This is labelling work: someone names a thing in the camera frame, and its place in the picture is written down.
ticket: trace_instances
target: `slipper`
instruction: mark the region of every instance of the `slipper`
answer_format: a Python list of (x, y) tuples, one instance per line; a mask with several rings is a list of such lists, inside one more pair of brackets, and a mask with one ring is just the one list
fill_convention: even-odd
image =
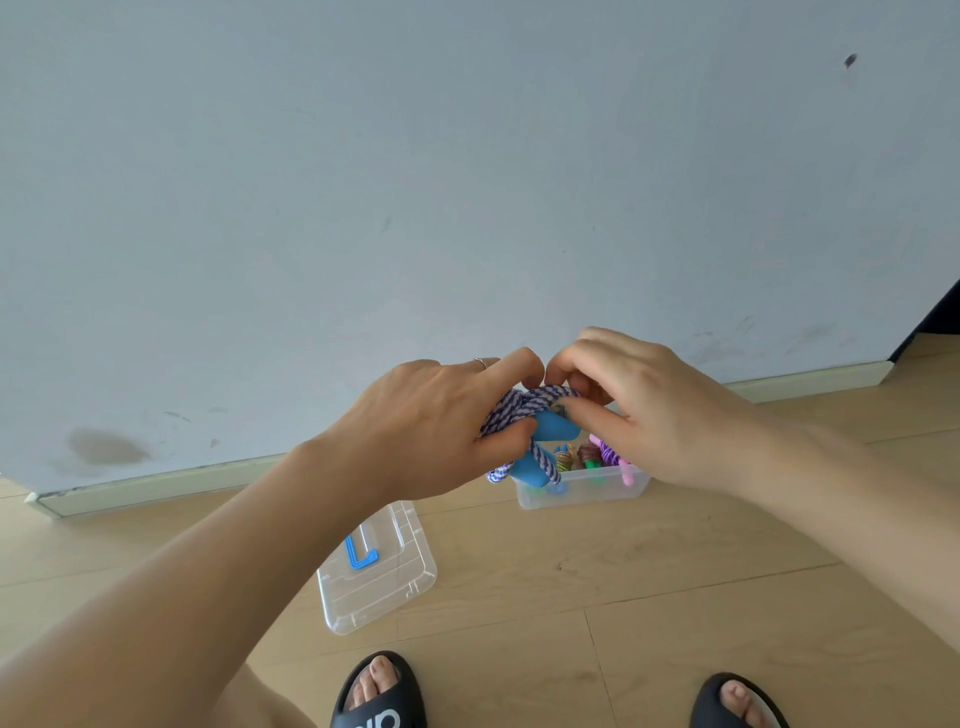
[(732, 672), (718, 672), (709, 677), (704, 686), (697, 693), (693, 703), (693, 712), (690, 714), (690, 728), (748, 728), (747, 722), (736, 713), (731, 713), (720, 702), (720, 688), (728, 680), (737, 680), (743, 683), (747, 693), (754, 703), (765, 714), (767, 722), (774, 728), (790, 728), (777, 704), (745, 677)]
[[(364, 667), (380, 655), (393, 663), (399, 681), (373, 700), (347, 711), (347, 700), (353, 683)], [(365, 657), (340, 688), (340, 695), (333, 707), (330, 728), (426, 728), (426, 709), (423, 707), (420, 686), (407, 661), (390, 650), (374, 652), (373, 655)]]

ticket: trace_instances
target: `foot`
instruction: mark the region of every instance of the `foot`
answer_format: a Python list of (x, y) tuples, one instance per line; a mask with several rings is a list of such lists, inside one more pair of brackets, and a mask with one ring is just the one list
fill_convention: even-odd
[(377, 655), (353, 681), (353, 687), (350, 688), (350, 695), (347, 697), (346, 710), (351, 711), (373, 700), (398, 682), (399, 677), (396, 675), (394, 664), (383, 655)]
[(720, 688), (720, 704), (731, 713), (740, 717), (750, 728), (776, 728), (763, 709), (758, 706), (747, 692), (747, 687), (739, 680), (728, 680)]

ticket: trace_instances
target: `translucent storage bin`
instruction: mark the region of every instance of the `translucent storage bin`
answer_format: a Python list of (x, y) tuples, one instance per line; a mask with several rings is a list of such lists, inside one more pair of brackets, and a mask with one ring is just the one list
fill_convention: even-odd
[(374, 513), (348, 541), (317, 571), (326, 626), (338, 635), (383, 617), (437, 580), (437, 565), (409, 500)]
[[(633, 475), (633, 485), (624, 484), (624, 470)], [(548, 483), (543, 488), (534, 488), (514, 478), (516, 499), (520, 507), (552, 508), (558, 505), (592, 503), (596, 500), (638, 497), (650, 482), (650, 475), (636, 465), (568, 471), (561, 473), (560, 478), (559, 484)]]

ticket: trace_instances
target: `hand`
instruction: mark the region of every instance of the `hand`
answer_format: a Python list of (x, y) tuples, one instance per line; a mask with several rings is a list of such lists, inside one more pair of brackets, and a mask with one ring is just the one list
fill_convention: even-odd
[[(783, 427), (660, 344), (585, 328), (554, 356), (547, 384), (567, 381), (574, 423), (661, 480), (733, 491)], [(603, 405), (616, 401), (620, 414)]]
[(360, 395), (318, 440), (384, 488), (384, 502), (437, 496), (517, 460), (537, 428), (533, 418), (480, 438), (480, 425), (507, 390), (537, 387), (543, 363), (529, 349), (503, 359), (393, 368)]

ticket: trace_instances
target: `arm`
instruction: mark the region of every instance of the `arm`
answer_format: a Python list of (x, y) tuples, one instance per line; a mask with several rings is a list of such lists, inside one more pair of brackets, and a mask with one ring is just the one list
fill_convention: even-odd
[[(766, 415), (672, 351), (585, 329), (547, 366), (570, 418), (668, 482), (742, 497), (816, 539), (960, 650), (960, 494), (824, 428)], [(616, 400), (620, 414), (604, 406)]]
[(360, 521), (526, 451), (533, 420), (477, 433), (543, 366), (530, 350), (487, 361), (411, 362), (379, 379), (328, 432), (0, 666), (0, 724), (168, 726), (209, 710)]

